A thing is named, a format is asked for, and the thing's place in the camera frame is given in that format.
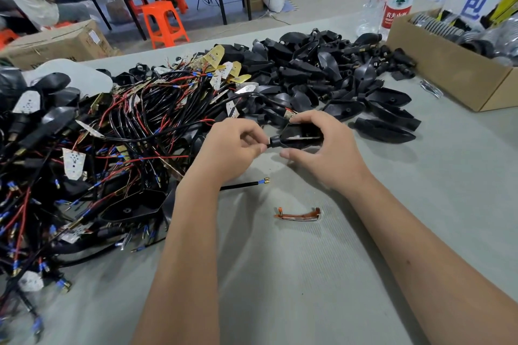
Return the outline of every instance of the fingernail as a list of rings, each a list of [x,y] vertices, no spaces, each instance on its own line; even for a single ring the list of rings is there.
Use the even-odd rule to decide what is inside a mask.
[[[289,149],[282,149],[279,155],[282,158],[289,159]]]

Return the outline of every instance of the green triangle logo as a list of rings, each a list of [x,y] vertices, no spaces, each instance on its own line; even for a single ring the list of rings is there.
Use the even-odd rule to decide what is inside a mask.
[[[396,4],[398,6],[401,6],[404,2],[405,2],[405,0],[396,0]]]

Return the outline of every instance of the chinese character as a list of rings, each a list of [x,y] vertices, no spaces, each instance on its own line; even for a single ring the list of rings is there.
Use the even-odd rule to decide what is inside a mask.
[[[467,0],[464,8],[461,11],[461,15],[464,15],[470,19],[479,19],[479,13],[486,1],[487,0]]]

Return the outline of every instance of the forearm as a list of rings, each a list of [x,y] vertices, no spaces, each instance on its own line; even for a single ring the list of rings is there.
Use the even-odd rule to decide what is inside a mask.
[[[432,344],[511,344],[518,305],[368,177],[346,195]]]
[[[178,186],[164,251],[133,345],[219,344],[219,188],[204,178],[185,179]]]

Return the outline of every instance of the bottle label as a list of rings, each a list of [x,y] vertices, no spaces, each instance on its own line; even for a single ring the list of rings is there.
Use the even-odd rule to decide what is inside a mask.
[[[413,2],[414,0],[387,0],[381,26],[385,29],[390,29],[394,18],[410,13]]]

